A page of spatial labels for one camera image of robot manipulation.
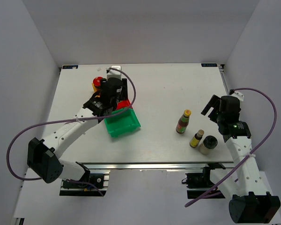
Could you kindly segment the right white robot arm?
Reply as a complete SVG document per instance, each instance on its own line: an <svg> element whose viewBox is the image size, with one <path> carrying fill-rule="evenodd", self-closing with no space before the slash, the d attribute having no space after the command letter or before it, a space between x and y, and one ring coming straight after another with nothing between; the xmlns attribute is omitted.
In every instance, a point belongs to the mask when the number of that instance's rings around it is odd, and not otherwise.
<svg viewBox="0 0 281 225"><path fill-rule="evenodd" d="M251 132L246 122L240 121L241 100L235 96L213 95L202 115L207 115L218 126L229 149L237 173L234 181L227 172L217 168L202 175L208 187L218 184L229 199L229 214L236 224L268 224L281 206L278 196L267 190L251 148Z"/></svg>

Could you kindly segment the black lid white spice jar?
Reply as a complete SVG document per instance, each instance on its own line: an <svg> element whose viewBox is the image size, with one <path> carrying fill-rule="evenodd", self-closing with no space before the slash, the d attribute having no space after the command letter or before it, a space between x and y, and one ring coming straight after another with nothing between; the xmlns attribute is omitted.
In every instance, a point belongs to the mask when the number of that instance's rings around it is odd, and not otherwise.
<svg viewBox="0 0 281 225"><path fill-rule="evenodd" d="M217 146L218 141L216 137L212 135L208 135L204 140L203 143L199 146L199 152L203 155L208 155L211 151Z"/></svg>

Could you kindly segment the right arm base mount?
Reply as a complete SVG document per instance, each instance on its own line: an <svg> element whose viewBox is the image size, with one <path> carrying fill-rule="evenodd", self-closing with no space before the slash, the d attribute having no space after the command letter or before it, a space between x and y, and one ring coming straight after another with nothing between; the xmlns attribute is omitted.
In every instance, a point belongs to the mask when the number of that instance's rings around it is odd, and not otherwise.
<svg viewBox="0 0 281 225"><path fill-rule="evenodd" d="M215 169L226 169L221 163L208 163L199 172L189 172L185 174L185 178L181 180L183 185L187 187L187 198L195 199L206 190L211 188L214 183L210 180L210 172Z"/></svg>

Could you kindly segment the yellow label small bottle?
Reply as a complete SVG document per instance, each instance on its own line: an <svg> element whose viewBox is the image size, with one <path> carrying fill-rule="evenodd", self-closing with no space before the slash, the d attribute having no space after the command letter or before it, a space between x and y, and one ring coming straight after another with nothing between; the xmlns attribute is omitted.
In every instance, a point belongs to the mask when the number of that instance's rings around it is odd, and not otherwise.
<svg viewBox="0 0 281 225"><path fill-rule="evenodd" d="M194 135L194 137L190 140L190 146L191 146L192 148L196 148L196 147L199 145L199 143L200 143L200 141L201 141L203 135L204 135L204 131L203 131L202 129L200 129L200 130Z"/></svg>

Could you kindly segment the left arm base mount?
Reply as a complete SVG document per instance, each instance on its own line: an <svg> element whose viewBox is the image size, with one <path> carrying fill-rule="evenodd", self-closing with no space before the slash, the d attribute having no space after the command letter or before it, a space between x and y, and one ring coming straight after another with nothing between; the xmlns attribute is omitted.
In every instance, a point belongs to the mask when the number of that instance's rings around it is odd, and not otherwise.
<svg viewBox="0 0 281 225"><path fill-rule="evenodd" d="M109 185L109 170L90 170L83 181L62 180L60 196L104 197Z"/></svg>

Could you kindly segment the red lid chili sauce jar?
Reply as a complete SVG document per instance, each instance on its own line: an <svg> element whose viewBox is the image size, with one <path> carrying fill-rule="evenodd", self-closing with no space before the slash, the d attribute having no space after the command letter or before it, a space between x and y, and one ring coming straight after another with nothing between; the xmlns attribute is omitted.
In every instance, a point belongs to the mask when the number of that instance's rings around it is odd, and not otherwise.
<svg viewBox="0 0 281 225"><path fill-rule="evenodd" d="M98 77L95 77L93 79L93 84L96 86L97 90L100 90L101 88L101 80L102 80L102 77L98 76Z"/></svg>

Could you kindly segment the green label sauce bottle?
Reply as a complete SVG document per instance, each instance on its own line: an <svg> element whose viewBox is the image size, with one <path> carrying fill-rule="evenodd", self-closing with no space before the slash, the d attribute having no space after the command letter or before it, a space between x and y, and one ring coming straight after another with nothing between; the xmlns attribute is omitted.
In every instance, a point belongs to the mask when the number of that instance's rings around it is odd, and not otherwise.
<svg viewBox="0 0 281 225"><path fill-rule="evenodd" d="M183 115L178 120L178 123L176 126L176 132L178 132L179 134L183 134L186 131L186 128L189 124L191 113L192 112L189 109L184 110Z"/></svg>

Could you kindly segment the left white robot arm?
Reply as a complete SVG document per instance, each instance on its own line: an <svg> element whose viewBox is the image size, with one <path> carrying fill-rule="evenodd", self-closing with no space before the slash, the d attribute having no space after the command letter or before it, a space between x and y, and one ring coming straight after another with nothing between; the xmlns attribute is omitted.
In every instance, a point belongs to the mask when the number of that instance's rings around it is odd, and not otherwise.
<svg viewBox="0 0 281 225"><path fill-rule="evenodd" d="M61 156L80 136L111 116L119 101L127 96L127 79L103 79L99 91L83 104L61 128L41 140L33 138L28 145L27 164L44 182L58 178L73 180L79 187L89 183L89 169L79 162L61 160Z"/></svg>

